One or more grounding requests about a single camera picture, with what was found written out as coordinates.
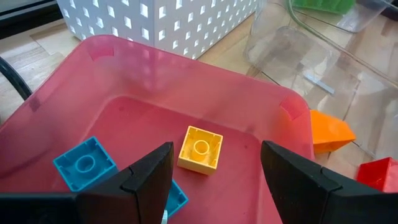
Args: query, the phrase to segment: wooden surface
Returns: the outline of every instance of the wooden surface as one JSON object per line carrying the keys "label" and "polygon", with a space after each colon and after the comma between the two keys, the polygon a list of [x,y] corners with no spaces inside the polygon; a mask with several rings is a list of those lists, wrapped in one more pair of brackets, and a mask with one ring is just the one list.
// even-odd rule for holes
{"label": "wooden surface", "polygon": [[[199,61],[272,82],[261,71],[251,67],[243,56],[252,22],[253,16],[214,45],[199,58]],[[56,21],[0,40],[0,56],[7,60],[35,90],[78,43],[79,40],[72,36],[65,23]],[[392,54],[398,54],[397,50],[394,49]],[[396,68],[396,63],[391,65],[391,69]],[[0,76],[0,121],[4,122],[10,117],[22,102],[15,89],[3,76]],[[370,161],[371,158],[357,145],[351,143],[334,153],[316,155],[316,160],[352,178],[358,165]]]}

